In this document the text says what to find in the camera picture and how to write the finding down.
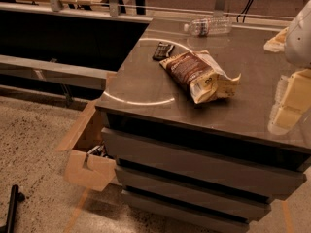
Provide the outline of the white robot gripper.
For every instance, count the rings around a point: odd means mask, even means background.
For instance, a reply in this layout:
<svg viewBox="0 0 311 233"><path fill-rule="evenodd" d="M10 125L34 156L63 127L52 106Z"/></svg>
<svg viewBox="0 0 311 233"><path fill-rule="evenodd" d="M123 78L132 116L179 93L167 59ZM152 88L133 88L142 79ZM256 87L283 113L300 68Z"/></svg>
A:
<svg viewBox="0 0 311 233"><path fill-rule="evenodd" d="M283 52L292 65L311 67L311 0L286 27L268 40L263 48ZM303 69L289 77L282 75L276 88L268 131L284 135L291 131L305 112L311 108L311 70Z"/></svg>

